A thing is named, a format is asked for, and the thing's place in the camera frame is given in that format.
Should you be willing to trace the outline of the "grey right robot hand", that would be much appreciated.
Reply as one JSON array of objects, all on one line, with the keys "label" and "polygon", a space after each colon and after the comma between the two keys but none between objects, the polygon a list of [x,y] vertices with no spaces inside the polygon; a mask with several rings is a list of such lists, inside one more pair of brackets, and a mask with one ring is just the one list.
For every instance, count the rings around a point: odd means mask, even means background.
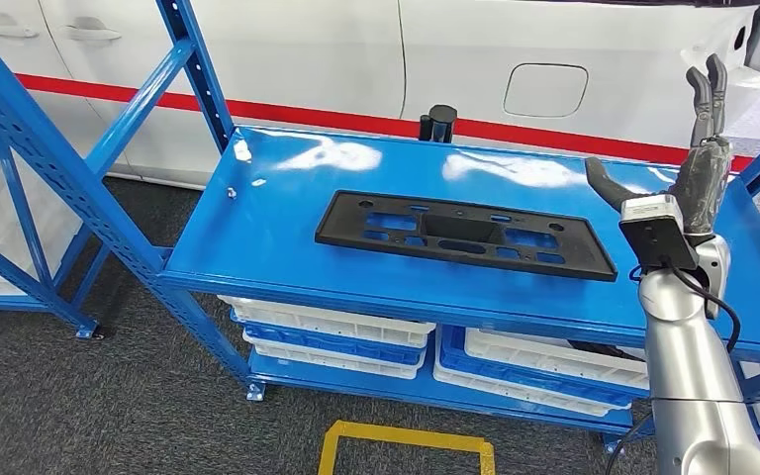
[{"label": "grey right robot hand", "polygon": [[634,193],[611,180],[600,160],[585,159],[588,184],[620,212],[623,225],[659,220],[676,225],[685,236],[707,236],[713,232],[733,154],[729,141],[722,136],[727,69],[715,53],[707,58],[706,69],[706,73],[701,73],[692,66],[686,72],[694,91],[696,118],[687,157],[666,191]]}]

